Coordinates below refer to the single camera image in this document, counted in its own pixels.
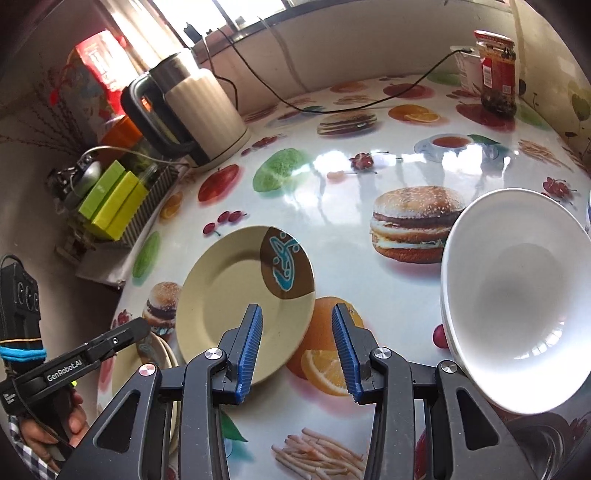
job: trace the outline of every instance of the electric kettle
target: electric kettle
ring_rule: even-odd
[[[162,155],[213,168],[248,141],[250,130],[213,74],[188,48],[140,75],[121,96],[125,113]]]

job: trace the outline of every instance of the sauce jar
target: sauce jar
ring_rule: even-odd
[[[515,102],[515,42],[504,35],[474,32],[482,62],[482,106],[504,118],[517,112]]]

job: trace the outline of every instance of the apple print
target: apple print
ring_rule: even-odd
[[[290,112],[288,118],[291,118],[292,116],[297,115],[297,114],[298,114],[297,111],[295,113]],[[240,155],[242,155],[242,156],[248,155],[250,152],[254,152],[254,151],[260,150],[261,148],[265,148],[265,147],[271,145],[272,143],[276,142],[280,138],[286,138],[286,137],[287,137],[287,135],[283,135],[283,134],[273,135],[272,137],[263,137],[260,140],[254,142],[251,147],[246,148],[245,150],[242,150]]]
[[[515,131],[515,120],[505,119],[500,116],[496,116],[494,113],[486,110],[481,103],[460,103],[456,106],[457,112],[466,117],[468,120],[472,120],[479,125],[492,128],[499,132],[512,132]]]
[[[425,87],[424,85],[416,85],[408,92],[400,95],[403,91],[412,86],[412,83],[400,83],[398,85],[390,84],[384,89],[384,93],[389,97],[395,96],[397,98],[431,98],[435,95],[435,92],[432,89]]]
[[[200,202],[209,202],[227,193],[238,177],[239,171],[240,167],[232,164],[212,173],[201,185],[197,199]]]
[[[247,124],[250,124],[252,122],[256,122],[257,120],[260,120],[261,118],[265,118],[266,116],[271,115],[273,112],[275,112],[275,110],[277,110],[277,104],[271,105],[270,107],[267,107],[267,108],[260,110],[258,112],[250,113],[249,115],[244,117],[244,122]]]
[[[468,92],[466,90],[454,90],[452,92],[452,95],[456,95],[458,97],[464,97],[464,98],[479,98],[480,97],[480,95],[477,95],[472,92]]]
[[[177,480],[177,471],[171,466],[166,470],[166,480]]]
[[[449,349],[447,344],[447,338],[445,337],[445,331],[443,330],[443,324],[437,325],[433,331],[433,343],[435,346],[441,349]]]
[[[423,431],[414,449],[414,477],[415,480],[427,474],[427,432]]]
[[[296,116],[298,113],[300,113],[299,110],[292,110],[291,112],[287,112],[281,116],[278,116],[277,119],[278,120],[287,120],[288,118],[291,118],[292,116]]]
[[[111,323],[111,330],[113,330],[117,327],[120,327],[121,325],[123,325],[124,323],[127,323],[130,320],[131,320],[130,312],[128,312],[127,310],[123,310],[122,312],[119,312],[117,314],[117,318],[114,318],[113,322]]]

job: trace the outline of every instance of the white ceramic bowl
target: white ceramic bowl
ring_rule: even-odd
[[[591,371],[591,241],[554,200],[490,192],[460,215],[441,266],[456,362],[504,410],[568,400]]]

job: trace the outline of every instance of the human hand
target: human hand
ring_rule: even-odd
[[[82,396],[76,391],[72,392],[73,409],[68,417],[68,426],[72,432],[70,438],[70,445],[77,447],[82,437],[88,432],[89,425],[86,421],[86,412],[81,407],[83,402]],[[25,443],[43,460],[49,467],[59,472],[60,469],[55,463],[53,457],[47,450],[48,445],[57,444],[57,440],[49,435],[43,428],[33,419],[24,419],[20,422],[21,436]]]

